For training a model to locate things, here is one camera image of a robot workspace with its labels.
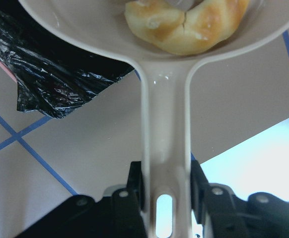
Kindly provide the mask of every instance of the trash bag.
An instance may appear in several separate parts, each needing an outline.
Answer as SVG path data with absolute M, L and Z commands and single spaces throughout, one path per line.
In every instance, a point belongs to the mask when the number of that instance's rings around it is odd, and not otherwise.
M 56 37 L 17 0 L 0 0 L 0 62 L 17 79 L 17 110 L 53 118 L 67 116 L 134 70 Z

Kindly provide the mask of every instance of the floor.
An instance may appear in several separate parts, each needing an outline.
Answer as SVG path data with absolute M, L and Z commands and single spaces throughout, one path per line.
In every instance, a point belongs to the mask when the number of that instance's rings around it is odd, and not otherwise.
M 210 63 L 191 86 L 192 154 L 212 182 L 246 199 L 289 201 L 289 30 Z M 101 199 L 141 159 L 140 81 L 133 72 L 64 119 L 16 111 L 0 68 L 0 238 L 11 238 L 73 194 Z

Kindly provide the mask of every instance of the bread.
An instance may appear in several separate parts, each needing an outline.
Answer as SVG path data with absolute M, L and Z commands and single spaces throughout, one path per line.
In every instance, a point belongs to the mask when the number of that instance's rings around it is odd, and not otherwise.
M 207 51 L 238 28 L 250 0 L 204 0 L 184 12 L 165 0 L 126 3 L 125 17 L 134 35 L 181 56 Z

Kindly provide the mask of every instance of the pink object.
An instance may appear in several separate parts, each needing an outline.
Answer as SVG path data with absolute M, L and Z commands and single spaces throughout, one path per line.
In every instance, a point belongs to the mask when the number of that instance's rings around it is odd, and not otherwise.
M 14 82 L 16 82 L 16 77 L 13 75 L 13 73 L 10 71 L 10 69 L 5 67 L 5 65 L 1 62 L 0 62 L 0 67 L 10 76 L 10 78 L 13 79 Z

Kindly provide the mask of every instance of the white spoon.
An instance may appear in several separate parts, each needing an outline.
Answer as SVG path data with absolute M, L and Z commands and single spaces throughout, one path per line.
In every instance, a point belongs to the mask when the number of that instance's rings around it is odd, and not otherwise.
M 156 200 L 173 201 L 173 238 L 192 237 L 189 86 L 202 65 L 271 41 L 289 28 L 289 0 L 251 0 L 237 32 L 220 47 L 178 57 L 137 39 L 124 19 L 129 0 L 19 0 L 41 25 L 85 50 L 125 61 L 142 80 L 142 135 L 148 237 L 156 237 Z M 187 9 L 193 0 L 169 0 Z

